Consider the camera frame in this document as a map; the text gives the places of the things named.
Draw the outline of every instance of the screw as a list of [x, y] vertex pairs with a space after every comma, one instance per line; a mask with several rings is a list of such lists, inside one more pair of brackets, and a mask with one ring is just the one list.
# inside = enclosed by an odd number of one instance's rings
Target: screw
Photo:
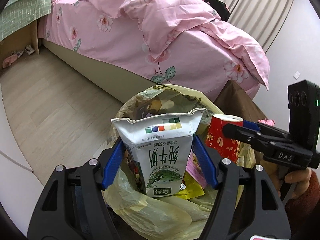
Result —
[[56, 167], [56, 171], [63, 171], [63, 165], [58, 165]]
[[263, 171], [263, 167], [260, 164], [258, 164], [258, 165], [256, 165], [256, 170]]
[[97, 163], [98, 163], [98, 160], [97, 160], [97, 159], [91, 159], [91, 160], [89, 160], [89, 165], [91, 165], [91, 166], [97, 165]]
[[228, 158], [224, 158], [222, 159], [222, 163], [225, 165], [229, 165], [231, 163], [231, 160], [229, 160]]

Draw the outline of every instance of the pink floral blanket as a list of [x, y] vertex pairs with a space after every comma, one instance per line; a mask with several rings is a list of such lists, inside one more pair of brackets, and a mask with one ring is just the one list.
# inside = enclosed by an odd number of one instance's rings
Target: pink floral blanket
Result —
[[202, 0], [52, 0], [38, 35], [157, 83], [211, 100], [232, 79], [254, 96], [268, 88], [261, 46]]

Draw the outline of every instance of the trash bag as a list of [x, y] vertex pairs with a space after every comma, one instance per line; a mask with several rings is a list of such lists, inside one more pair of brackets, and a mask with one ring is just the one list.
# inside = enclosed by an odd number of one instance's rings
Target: trash bag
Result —
[[[206, 137], [213, 114], [223, 114], [203, 93], [176, 86], [156, 85], [127, 101], [116, 115], [139, 120], [156, 114], [184, 113], [197, 107], [204, 112], [197, 135]], [[108, 136], [108, 147], [117, 140], [113, 124]], [[247, 144], [241, 144], [238, 165], [253, 167], [254, 151]], [[243, 186], [239, 186], [238, 200]], [[125, 161], [112, 185], [104, 191], [104, 198], [113, 211], [134, 231], [148, 240], [193, 240], [199, 238], [207, 222], [217, 191], [208, 185], [205, 195], [184, 200], [174, 195], [151, 198], [136, 191], [135, 178]]]

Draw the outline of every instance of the shoe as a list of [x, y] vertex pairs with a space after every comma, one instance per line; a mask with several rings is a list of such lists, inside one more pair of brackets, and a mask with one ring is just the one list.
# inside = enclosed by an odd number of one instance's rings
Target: shoe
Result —
[[20, 58], [23, 54], [23, 49], [11, 52], [11, 55], [16, 54]]
[[6, 68], [9, 67], [13, 62], [15, 62], [18, 58], [17, 54], [13, 54], [7, 58], [4, 59], [4, 61], [2, 62], [2, 67]]
[[35, 52], [35, 50], [31, 47], [31, 45], [27, 45], [25, 48], [24, 48], [25, 52], [28, 53], [28, 55], [31, 55], [32, 53]]

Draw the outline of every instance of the pink slipper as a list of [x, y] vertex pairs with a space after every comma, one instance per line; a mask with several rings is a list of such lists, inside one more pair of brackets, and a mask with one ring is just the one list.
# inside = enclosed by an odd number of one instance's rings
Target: pink slipper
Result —
[[2, 67], [6, 68], [9, 67], [13, 62], [15, 62], [18, 58], [17, 54], [13, 54], [7, 58], [4, 59], [4, 61], [2, 62]]

